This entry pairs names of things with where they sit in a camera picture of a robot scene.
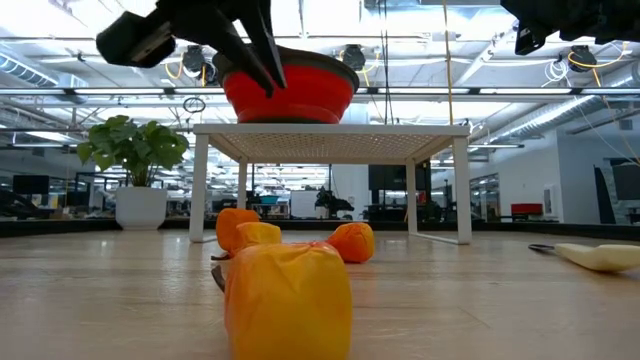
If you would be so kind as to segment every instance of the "orange object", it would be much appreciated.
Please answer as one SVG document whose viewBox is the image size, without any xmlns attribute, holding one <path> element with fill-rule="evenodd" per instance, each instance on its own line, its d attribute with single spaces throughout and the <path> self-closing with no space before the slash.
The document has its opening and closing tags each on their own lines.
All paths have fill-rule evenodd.
<svg viewBox="0 0 640 360">
<path fill-rule="evenodd" d="M 280 244 L 282 242 L 282 232 L 280 228 L 267 223 L 242 223 L 236 226 L 240 241 L 234 246 L 232 256 L 240 250 L 249 246 L 261 244 Z"/>
<path fill-rule="evenodd" d="M 252 246 L 233 259 L 225 325 L 234 360 L 344 360 L 351 289 L 326 243 Z"/>
<path fill-rule="evenodd" d="M 235 256 L 238 249 L 242 248 L 237 226 L 247 222 L 260 222 L 258 213 L 252 210 L 227 208 L 218 214 L 216 221 L 218 244 L 231 257 Z"/>
<path fill-rule="evenodd" d="M 327 242 L 338 250 L 346 262 L 366 262 L 375 251 L 373 230 L 364 223 L 340 225 Z"/>
</svg>

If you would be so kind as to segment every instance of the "red bowl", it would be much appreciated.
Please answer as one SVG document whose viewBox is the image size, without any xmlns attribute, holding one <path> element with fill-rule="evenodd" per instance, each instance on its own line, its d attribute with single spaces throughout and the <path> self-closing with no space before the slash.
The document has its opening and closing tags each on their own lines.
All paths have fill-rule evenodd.
<svg viewBox="0 0 640 360">
<path fill-rule="evenodd" d="M 326 55 L 284 47 L 278 50 L 287 88 L 276 87 L 271 99 L 224 56 L 214 56 L 238 123 L 339 123 L 360 84 L 358 75 Z"/>
</svg>

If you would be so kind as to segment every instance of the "green leaves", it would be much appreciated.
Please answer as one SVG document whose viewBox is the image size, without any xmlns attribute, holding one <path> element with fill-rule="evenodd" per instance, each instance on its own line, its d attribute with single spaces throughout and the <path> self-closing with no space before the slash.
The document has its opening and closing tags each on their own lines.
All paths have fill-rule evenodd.
<svg viewBox="0 0 640 360">
<path fill-rule="evenodd" d="M 188 148 L 187 138 L 156 121 L 137 126 L 119 115 L 92 127 L 89 142 L 78 145 L 77 151 L 83 163 L 93 158 L 102 171 L 121 164 L 135 186 L 149 186 L 158 166 L 171 170 Z"/>
</svg>

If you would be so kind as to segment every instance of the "red object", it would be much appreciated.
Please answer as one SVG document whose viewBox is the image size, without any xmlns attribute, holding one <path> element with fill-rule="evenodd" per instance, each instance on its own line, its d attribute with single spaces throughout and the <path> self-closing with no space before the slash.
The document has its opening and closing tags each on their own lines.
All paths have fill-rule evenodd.
<svg viewBox="0 0 640 360">
<path fill-rule="evenodd" d="M 542 215 L 542 204 L 511 204 L 511 215 Z"/>
<path fill-rule="evenodd" d="M 245 73 L 225 77 L 222 87 L 238 123 L 340 122 L 353 98 L 353 84 L 331 71 L 311 66 L 284 65 L 283 70 L 287 88 L 276 88 L 271 99 Z"/>
</svg>

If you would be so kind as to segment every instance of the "white table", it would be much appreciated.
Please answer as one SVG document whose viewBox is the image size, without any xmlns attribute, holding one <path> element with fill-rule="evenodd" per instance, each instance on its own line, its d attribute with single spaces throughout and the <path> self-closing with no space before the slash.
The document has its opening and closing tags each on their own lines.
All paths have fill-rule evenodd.
<svg viewBox="0 0 640 360">
<path fill-rule="evenodd" d="M 246 206 L 247 165 L 250 163 L 377 164 L 407 167 L 408 222 L 412 236 L 454 244 L 471 241 L 469 158 L 465 126 L 320 125 L 320 124 L 200 124 L 195 125 L 196 149 L 189 238 L 204 241 L 204 206 L 208 146 L 239 163 L 238 208 Z M 458 237 L 448 239 L 418 233 L 415 167 L 453 145 Z"/>
</svg>

